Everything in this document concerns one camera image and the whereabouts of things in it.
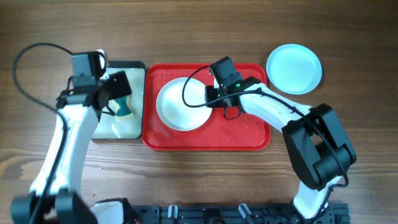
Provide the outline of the green yellow sponge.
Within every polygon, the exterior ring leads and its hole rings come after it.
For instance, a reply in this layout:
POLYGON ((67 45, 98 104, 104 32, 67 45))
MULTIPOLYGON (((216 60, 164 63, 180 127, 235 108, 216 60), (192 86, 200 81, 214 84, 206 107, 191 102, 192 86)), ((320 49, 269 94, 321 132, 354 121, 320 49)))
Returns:
POLYGON ((116 108, 115 112, 116 120, 119 121, 124 119, 130 119, 134 116, 134 112, 133 109, 131 108, 129 100, 130 100, 130 95, 111 100, 112 104, 116 108))

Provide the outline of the white plate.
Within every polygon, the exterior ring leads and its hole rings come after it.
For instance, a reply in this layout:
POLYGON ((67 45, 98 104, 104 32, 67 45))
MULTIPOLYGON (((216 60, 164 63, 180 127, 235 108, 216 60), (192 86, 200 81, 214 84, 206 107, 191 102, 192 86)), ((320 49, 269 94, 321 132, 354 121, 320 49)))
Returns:
MULTIPOLYGON (((191 108, 182 100, 182 90, 187 78, 176 78, 165 84, 159 91, 156 110, 161 121, 177 131, 191 131, 207 122, 212 109, 206 106, 191 108)), ((184 99, 189 105, 205 103, 205 85, 191 78, 184 91, 184 99)))

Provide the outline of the light blue plate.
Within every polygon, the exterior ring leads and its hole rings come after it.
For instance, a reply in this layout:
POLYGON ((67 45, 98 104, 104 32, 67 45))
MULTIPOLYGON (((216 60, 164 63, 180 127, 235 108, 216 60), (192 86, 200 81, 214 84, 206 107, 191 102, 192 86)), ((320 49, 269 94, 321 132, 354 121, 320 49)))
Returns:
POLYGON ((320 59, 309 48, 299 44, 284 44, 270 53, 266 73, 278 90, 302 95, 316 89, 323 70, 320 59))

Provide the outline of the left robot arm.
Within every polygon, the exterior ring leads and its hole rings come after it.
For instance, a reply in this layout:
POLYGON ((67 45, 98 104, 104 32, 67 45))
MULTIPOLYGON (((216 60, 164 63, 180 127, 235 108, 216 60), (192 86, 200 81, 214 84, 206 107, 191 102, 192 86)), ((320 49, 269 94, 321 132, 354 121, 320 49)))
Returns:
POLYGON ((28 195, 15 197, 10 211, 14 223, 97 223, 80 196, 86 152, 110 100, 132 93, 125 72, 103 79, 107 57, 102 51, 71 54, 73 75, 56 99, 56 107, 29 95, 57 116, 44 164, 28 195))

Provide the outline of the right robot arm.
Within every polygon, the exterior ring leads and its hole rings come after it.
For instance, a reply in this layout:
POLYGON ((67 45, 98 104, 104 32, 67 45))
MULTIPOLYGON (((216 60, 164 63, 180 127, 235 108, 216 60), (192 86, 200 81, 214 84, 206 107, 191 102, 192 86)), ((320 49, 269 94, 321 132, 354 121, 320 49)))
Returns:
POLYGON ((300 179, 293 199, 295 210, 307 223, 320 218, 332 191, 348 186, 347 171, 356 162, 353 145, 334 109, 324 103, 316 107, 295 103, 257 78, 243 78, 229 57, 208 69, 215 83, 205 88, 206 106, 235 107, 280 131, 300 179))

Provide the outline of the red plastic tray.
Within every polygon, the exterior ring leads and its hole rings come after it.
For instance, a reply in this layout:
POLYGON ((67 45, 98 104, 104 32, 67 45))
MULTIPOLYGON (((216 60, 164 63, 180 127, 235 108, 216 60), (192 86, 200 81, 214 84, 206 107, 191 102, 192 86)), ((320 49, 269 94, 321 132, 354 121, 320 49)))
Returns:
POLYGON ((271 140, 269 124, 236 108, 215 108, 205 124, 192 131, 166 126, 156 112, 161 88, 175 78, 188 77, 200 63, 163 63, 147 72, 142 122, 143 143, 157 151, 259 151, 271 140))

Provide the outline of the black water tray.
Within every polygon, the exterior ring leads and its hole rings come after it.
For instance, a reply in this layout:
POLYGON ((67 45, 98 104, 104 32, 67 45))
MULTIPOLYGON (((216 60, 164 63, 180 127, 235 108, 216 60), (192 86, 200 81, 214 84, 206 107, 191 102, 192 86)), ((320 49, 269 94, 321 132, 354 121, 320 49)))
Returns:
POLYGON ((134 116, 130 119, 116 120, 116 108, 109 101, 104 108, 100 122, 93 133, 92 139, 138 139, 142 135, 142 120, 144 109, 144 92, 146 82, 146 66, 140 61, 113 60, 109 62, 104 79, 111 74, 125 72, 132 93, 130 105, 134 116))

